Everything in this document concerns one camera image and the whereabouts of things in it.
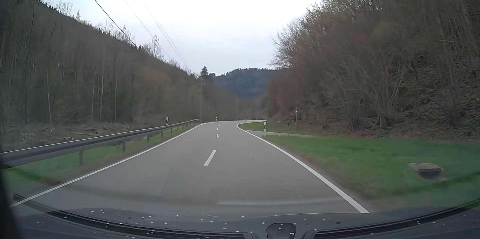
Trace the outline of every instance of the forested hillside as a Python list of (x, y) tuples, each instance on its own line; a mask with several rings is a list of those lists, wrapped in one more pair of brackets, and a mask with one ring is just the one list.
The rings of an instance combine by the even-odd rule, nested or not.
[[(0, 128), (88, 121), (163, 125), (200, 117), (200, 82), (165, 62), (156, 36), (137, 46), (125, 27), (92, 26), (72, 3), (1, 0)], [(248, 101), (206, 85), (203, 120), (255, 116)]]
[(239, 97), (256, 98), (267, 93), (267, 84), (274, 70), (249, 68), (236, 69), (212, 79), (221, 89), (234, 93)]
[(276, 39), (270, 115), (324, 129), (480, 131), (480, 0), (322, 0)]

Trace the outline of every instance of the grass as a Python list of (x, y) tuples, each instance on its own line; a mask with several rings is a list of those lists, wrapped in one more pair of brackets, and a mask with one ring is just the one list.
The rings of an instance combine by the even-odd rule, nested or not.
[[(239, 125), (240, 128), (247, 130), (247, 131), (264, 131), (264, 124), (263, 122), (252, 122), (252, 123), (244, 123)], [(294, 133), (294, 134), (305, 134), (305, 135), (314, 135), (314, 132), (308, 130), (296, 130), (295, 124), (292, 123), (290, 125), (286, 124), (275, 124), (272, 121), (267, 121), (267, 132), (280, 132), (280, 133)]]
[[(197, 123), (191, 124), (185, 128), (174, 128), (172, 133), (167, 130), (164, 131), (163, 137), (161, 134), (150, 137), (150, 141), (146, 138), (140, 137), (139, 140), (131, 141), (125, 144), (125, 153), (123, 153), (122, 144), (119, 145), (104, 145), (86, 149), (83, 153), (84, 166), (91, 165), (94, 167), (95, 163), (100, 161), (108, 163), (109, 159), (116, 160), (121, 154), (127, 155), (135, 150), (147, 149), (150, 146), (159, 144), (174, 136), (185, 132)], [(74, 174), (79, 170), (80, 166), (80, 152), (56, 156), (48, 159), (39, 160), (32, 163), (27, 163), (14, 168), (4, 170), (4, 177), (7, 181), (7, 186), (10, 192), (25, 192), (35, 187), (41, 187), (45, 179), (62, 179), (66, 174)]]
[[(423, 139), (267, 135), (383, 208), (458, 205), (480, 197), (480, 145)], [(431, 162), (442, 178), (421, 178), (409, 163)]]

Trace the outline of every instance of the road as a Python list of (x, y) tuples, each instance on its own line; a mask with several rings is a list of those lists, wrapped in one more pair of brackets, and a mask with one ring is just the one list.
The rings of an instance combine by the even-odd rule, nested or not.
[(164, 218), (367, 212), (306, 165), (238, 128), (242, 122), (201, 124), (32, 200), (62, 210), (114, 208)]

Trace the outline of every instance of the sky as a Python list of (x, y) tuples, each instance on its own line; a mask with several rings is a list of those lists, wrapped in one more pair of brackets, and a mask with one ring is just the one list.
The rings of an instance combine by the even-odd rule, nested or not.
[[(72, 15), (79, 10), (81, 18), (93, 25), (109, 20), (94, 0), (62, 1), (71, 1)], [(97, 1), (119, 26), (127, 26), (137, 45), (152, 39), (125, 1)], [(159, 36), (165, 59), (173, 58), (185, 67), (142, 1), (188, 68), (199, 73), (207, 66), (210, 72), (220, 75), (237, 68), (269, 68), (275, 53), (273, 38), (321, 0), (127, 0), (151, 34)]]

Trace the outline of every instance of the overhead wire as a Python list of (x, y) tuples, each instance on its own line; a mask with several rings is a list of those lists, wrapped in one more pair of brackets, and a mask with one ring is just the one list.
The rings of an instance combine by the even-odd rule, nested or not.
[(125, 35), (125, 37), (127, 37), (127, 39), (130, 40), (130, 42), (132, 44), (135, 44), (135, 42), (132, 39), (130, 39), (130, 37), (127, 34), (125, 34), (125, 32), (123, 32), (123, 30), (118, 26), (118, 24), (115, 21), (113, 21), (112, 17), (110, 17), (110, 15), (102, 8), (100, 3), (97, 0), (94, 0), (94, 1), (95, 1), (95, 3), (97, 3), (97, 5), (100, 7), (100, 9), (102, 9), (103, 12), (110, 18), (110, 20), (112, 20), (112, 22), (118, 27), (118, 29)]
[[(154, 20), (156, 19), (155, 23), (157, 23), (157, 21), (158, 21), (157, 17), (155, 17), (155, 15), (153, 15), (153, 16), (154, 16)], [(167, 31), (165, 30), (165, 28), (163, 28), (162, 24), (161, 24), (159, 21), (158, 21), (158, 25), (161, 27), (160, 30), (163, 30), (163, 31), (165, 32), (165, 35), (166, 35), (166, 36), (165, 36), (165, 35), (164, 35), (164, 36), (166, 37), (166, 39), (167, 39), (168, 41), (171, 42), (171, 44), (173, 45), (172, 48), (173, 48), (174, 50), (176, 50), (175, 52), (177, 53), (177, 51), (178, 51), (177, 55), (178, 55), (180, 58), (183, 58), (183, 60), (186, 62), (186, 59), (183, 57), (183, 54), (182, 54), (182, 53), (180, 52), (180, 50), (177, 48), (177, 46), (175, 45), (175, 43), (173, 42), (173, 40), (170, 38), (170, 36), (169, 36), (169, 34), (167, 33)]]
[[(138, 15), (135, 13), (135, 11), (130, 7), (130, 4), (127, 2), (127, 0), (123, 0), (125, 1), (125, 3), (127, 4), (127, 6), (130, 8), (130, 10), (133, 12), (133, 14), (135, 15), (135, 17), (137, 17), (138, 21), (140, 21), (140, 23), (144, 26), (144, 28), (147, 30), (148, 34), (150, 34), (153, 37), (152, 33), (150, 33), (150, 30), (148, 30), (148, 28), (145, 26), (145, 24), (141, 21), (141, 19), (138, 17)], [(160, 48), (163, 50), (163, 52), (170, 58), (171, 56), (165, 51), (165, 49), (159, 44)]]
[(166, 41), (170, 44), (170, 46), (172, 47), (173, 51), (178, 55), (178, 57), (180, 58), (180, 60), (182, 60), (182, 62), (185, 64), (185, 66), (191, 70), (189, 64), (187, 63), (187, 60), (185, 58), (183, 58), (183, 56), (181, 56), (180, 54), (180, 51), (177, 51), (177, 48), (173, 43), (173, 41), (171, 41), (170, 37), (167, 37), (167, 32), (165, 31), (165, 29), (163, 29), (163, 27), (161, 25), (159, 25), (159, 22), (157, 22), (157, 20), (155, 19), (154, 15), (152, 14), (152, 12), (150, 11), (150, 8), (147, 6), (147, 4), (144, 2), (144, 0), (141, 0), (141, 2), (143, 3), (143, 5), (145, 6), (145, 8), (147, 9), (148, 13), (150, 14), (150, 16), (152, 17), (153, 21), (155, 22), (155, 24), (157, 25), (157, 27), (160, 29), (160, 32), (163, 34), (163, 36), (165, 37)]

